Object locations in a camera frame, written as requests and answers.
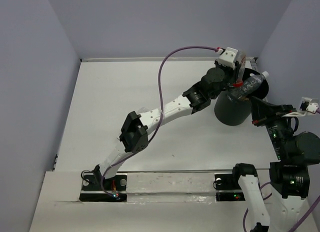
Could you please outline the white-capped clear bottle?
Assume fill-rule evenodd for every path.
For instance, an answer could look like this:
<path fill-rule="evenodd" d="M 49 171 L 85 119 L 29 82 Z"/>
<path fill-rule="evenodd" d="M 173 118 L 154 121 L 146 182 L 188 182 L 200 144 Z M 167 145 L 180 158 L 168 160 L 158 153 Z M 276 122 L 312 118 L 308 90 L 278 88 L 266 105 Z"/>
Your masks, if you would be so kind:
<path fill-rule="evenodd" d="M 270 74 L 263 71 L 260 74 L 250 74 L 240 87 L 235 87 L 230 91 L 230 94 L 237 100 L 245 100 L 251 93 L 255 92 L 261 84 L 268 78 Z"/>

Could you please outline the red-capped red-label bottle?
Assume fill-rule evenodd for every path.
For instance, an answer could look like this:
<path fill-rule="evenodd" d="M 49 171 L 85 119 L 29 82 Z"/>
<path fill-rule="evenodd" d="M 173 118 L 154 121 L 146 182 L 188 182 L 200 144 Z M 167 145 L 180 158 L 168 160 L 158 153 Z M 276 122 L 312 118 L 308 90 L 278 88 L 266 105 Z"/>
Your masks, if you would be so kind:
<path fill-rule="evenodd" d="M 229 87 L 239 88 L 243 85 L 243 75 L 246 68 L 246 53 L 239 50 L 234 61 L 234 80 L 229 82 Z"/>

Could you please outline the large clear unlabelled bottle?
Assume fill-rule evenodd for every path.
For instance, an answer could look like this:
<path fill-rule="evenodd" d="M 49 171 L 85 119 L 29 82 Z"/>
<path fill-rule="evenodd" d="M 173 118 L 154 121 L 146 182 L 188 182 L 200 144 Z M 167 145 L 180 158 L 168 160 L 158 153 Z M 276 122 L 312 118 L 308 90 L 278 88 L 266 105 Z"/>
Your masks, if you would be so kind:
<path fill-rule="evenodd" d="M 148 111 L 149 111 L 148 108 L 146 108 L 146 107 L 141 107 L 141 108 L 138 110 L 138 113 L 146 113 L 146 112 L 148 112 Z"/>

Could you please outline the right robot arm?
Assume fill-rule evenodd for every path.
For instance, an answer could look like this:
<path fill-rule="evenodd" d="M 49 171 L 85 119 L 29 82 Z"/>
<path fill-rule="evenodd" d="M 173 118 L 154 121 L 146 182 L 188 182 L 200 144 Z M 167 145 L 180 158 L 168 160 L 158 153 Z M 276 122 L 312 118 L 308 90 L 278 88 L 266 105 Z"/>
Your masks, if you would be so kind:
<path fill-rule="evenodd" d="M 257 97 L 250 99 L 252 124 L 265 127 L 277 156 L 270 163 L 271 208 L 267 210 L 254 165 L 237 163 L 230 175 L 241 188 L 250 215 L 252 232 L 294 232 L 319 204 L 317 199 L 300 216 L 309 194 L 308 167 L 320 162 L 320 138 L 312 132 L 295 134 L 299 118 L 319 113 L 319 100 L 304 97 L 299 109 L 290 104 L 274 105 Z"/>

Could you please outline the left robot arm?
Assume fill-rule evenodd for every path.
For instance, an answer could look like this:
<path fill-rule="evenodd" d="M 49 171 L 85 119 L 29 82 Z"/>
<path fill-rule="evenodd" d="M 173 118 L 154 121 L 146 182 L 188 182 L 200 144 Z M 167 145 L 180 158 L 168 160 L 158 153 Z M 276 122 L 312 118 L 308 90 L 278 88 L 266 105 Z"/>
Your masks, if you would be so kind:
<path fill-rule="evenodd" d="M 236 82 L 239 62 L 225 62 L 217 59 L 201 80 L 177 98 L 160 108 L 148 112 L 130 112 L 121 129 L 116 147 L 107 159 L 94 170 L 93 183 L 104 190 L 125 160 L 147 148 L 160 126 L 175 119 L 192 115 L 207 108 L 212 100 Z"/>

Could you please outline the black cylindrical bin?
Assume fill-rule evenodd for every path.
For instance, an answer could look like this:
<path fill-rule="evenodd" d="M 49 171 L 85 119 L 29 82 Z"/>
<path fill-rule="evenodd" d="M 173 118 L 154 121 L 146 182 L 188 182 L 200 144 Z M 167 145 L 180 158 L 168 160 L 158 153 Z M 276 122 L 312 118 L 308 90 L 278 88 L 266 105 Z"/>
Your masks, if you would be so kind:
<path fill-rule="evenodd" d="M 242 78 L 243 82 L 250 77 L 250 74 L 259 75 L 261 73 L 246 68 Z M 255 92 L 249 94 L 245 100 L 235 99 L 230 93 L 231 90 L 224 91 L 219 95 L 214 105 L 214 114 L 221 123 L 228 126 L 238 126 L 251 114 L 250 98 L 257 97 L 262 100 L 265 99 L 269 92 L 269 84 L 266 79 L 261 86 Z"/>

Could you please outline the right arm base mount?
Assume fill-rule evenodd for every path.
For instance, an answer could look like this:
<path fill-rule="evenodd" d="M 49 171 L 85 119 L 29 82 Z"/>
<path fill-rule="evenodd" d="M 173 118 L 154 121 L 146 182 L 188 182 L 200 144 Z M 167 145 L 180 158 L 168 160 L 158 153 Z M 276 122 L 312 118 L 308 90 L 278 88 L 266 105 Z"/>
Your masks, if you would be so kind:
<path fill-rule="evenodd" d="M 258 172 L 253 164 L 237 163 L 231 172 L 215 174 L 212 186 L 216 190 L 216 201 L 236 202 L 248 199 L 248 192 L 239 184 L 240 178 L 248 176 L 258 179 Z"/>

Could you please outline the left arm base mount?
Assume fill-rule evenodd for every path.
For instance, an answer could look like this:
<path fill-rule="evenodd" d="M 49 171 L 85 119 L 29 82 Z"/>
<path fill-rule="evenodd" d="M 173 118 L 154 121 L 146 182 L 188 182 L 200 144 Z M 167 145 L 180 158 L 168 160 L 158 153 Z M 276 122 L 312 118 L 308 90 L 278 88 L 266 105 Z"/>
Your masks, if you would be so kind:
<path fill-rule="evenodd" d="M 79 194 L 81 202 L 121 203 L 127 201 L 127 174 L 118 173 L 115 177 L 102 182 L 95 178 L 92 171 L 83 170 L 80 175 L 82 185 Z"/>

